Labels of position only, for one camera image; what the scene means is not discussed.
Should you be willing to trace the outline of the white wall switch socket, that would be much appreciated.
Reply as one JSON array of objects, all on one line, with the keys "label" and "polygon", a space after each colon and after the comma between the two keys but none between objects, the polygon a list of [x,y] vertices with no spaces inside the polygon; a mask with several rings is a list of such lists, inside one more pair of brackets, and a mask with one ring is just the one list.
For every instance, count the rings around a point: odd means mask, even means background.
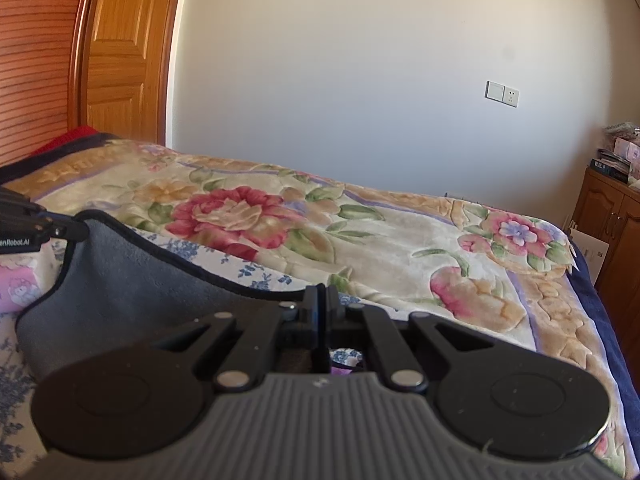
[{"label": "white wall switch socket", "polygon": [[485,98],[499,102],[510,107],[518,107],[520,102],[520,92],[516,89],[498,84],[495,81],[488,81],[486,84]]}]

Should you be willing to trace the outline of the red blanket edge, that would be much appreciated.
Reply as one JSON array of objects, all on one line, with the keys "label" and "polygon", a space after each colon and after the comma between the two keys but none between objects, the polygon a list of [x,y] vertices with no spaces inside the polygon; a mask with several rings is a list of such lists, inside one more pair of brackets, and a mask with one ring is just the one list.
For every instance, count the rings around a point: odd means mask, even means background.
[{"label": "red blanket edge", "polygon": [[43,146],[40,146],[40,148],[37,148],[32,152],[32,156],[50,152],[52,150],[55,150],[56,148],[60,148],[61,146],[69,144],[70,142],[86,138],[87,136],[94,136],[97,133],[98,130],[89,126],[79,126],[77,128],[73,128],[72,130],[68,130],[66,133],[63,133],[60,136],[57,136],[48,143],[43,144]]}]

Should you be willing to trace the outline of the clutter pile on cabinet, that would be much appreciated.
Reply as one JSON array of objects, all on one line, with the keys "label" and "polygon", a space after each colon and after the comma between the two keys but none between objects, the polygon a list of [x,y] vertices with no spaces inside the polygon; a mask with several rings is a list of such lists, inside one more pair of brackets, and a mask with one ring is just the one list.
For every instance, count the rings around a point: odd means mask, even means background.
[{"label": "clutter pile on cabinet", "polygon": [[590,168],[623,184],[639,187],[639,126],[632,122],[602,129]]}]

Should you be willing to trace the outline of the dark wooden cabinet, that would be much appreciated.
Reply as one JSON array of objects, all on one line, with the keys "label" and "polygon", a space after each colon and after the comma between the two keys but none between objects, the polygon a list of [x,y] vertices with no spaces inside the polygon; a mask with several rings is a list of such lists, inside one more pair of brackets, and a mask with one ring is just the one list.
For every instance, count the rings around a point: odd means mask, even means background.
[{"label": "dark wooden cabinet", "polygon": [[620,345],[639,335],[639,191],[588,168],[574,209],[578,231],[608,244],[596,289]]}]

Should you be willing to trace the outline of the floral beige bed blanket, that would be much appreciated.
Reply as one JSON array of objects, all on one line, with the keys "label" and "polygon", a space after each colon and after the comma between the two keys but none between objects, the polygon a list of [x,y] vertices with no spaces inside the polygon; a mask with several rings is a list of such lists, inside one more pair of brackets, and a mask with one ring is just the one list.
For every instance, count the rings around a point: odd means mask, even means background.
[{"label": "floral beige bed blanket", "polygon": [[546,220],[99,133],[3,166],[1,182],[53,212],[97,209],[253,262],[349,266],[347,301],[430,311],[580,366],[613,405],[596,455],[627,478],[620,398],[568,281],[571,240]]}]

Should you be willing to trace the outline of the wooden panel door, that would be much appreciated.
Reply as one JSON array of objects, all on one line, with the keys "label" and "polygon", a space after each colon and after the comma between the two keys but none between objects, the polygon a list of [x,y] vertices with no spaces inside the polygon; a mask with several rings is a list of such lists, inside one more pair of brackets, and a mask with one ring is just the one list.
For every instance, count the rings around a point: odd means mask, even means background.
[{"label": "wooden panel door", "polygon": [[68,126],[166,142],[169,61],[178,0],[79,0]]}]

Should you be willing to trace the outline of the wooden louvered wardrobe door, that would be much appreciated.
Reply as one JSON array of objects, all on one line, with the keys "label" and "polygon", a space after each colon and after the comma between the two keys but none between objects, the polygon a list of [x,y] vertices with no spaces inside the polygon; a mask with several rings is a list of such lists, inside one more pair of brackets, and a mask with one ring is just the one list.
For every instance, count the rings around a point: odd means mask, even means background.
[{"label": "wooden louvered wardrobe door", "polygon": [[68,129],[70,55],[80,0],[1,0],[1,162]]}]

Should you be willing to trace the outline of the navy blue bed sheet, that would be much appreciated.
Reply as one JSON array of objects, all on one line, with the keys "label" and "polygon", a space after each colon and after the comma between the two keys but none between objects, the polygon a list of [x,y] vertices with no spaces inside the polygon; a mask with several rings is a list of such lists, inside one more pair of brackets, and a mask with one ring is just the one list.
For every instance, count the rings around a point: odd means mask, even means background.
[{"label": "navy blue bed sheet", "polygon": [[582,308],[596,326],[600,337],[608,370],[615,382],[617,407],[620,409],[620,428],[625,437],[625,465],[626,477],[639,478],[639,396],[634,388],[630,371],[623,356],[620,343],[617,340],[608,312],[602,304],[600,297],[590,281],[588,263],[574,242],[570,242],[574,252],[575,266],[568,277],[576,297],[582,304]]}]

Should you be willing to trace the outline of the white cardboard box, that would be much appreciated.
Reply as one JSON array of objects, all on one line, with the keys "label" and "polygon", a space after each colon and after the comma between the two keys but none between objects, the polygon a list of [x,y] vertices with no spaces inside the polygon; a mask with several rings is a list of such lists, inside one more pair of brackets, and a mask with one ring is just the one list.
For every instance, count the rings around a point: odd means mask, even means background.
[{"label": "white cardboard box", "polygon": [[570,228],[570,239],[579,248],[585,258],[591,284],[596,284],[610,245],[603,240],[599,240],[597,237],[580,232],[575,228]]}]

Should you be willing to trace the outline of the pink cotton tissue pack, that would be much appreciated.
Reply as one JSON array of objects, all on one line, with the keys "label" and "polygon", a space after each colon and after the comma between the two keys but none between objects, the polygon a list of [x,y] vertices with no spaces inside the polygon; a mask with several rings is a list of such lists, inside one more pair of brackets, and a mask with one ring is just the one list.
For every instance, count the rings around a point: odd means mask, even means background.
[{"label": "pink cotton tissue pack", "polygon": [[50,247],[33,254],[2,255],[1,313],[21,311],[39,299],[52,288],[60,265]]}]

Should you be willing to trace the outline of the purple and grey microfiber towel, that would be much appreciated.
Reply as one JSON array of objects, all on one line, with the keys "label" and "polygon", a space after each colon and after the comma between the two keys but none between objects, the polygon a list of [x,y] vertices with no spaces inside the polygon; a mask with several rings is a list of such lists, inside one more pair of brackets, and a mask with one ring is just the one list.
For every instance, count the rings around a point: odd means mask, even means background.
[{"label": "purple and grey microfiber towel", "polygon": [[301,290],[268,292],[209,273],[149,242],[104,212],[76,214],[88,237],[66,249],[53,287],[17,318],[32,377],[150,339],[218,311],[246,325],[267,302],[299,302]]}]

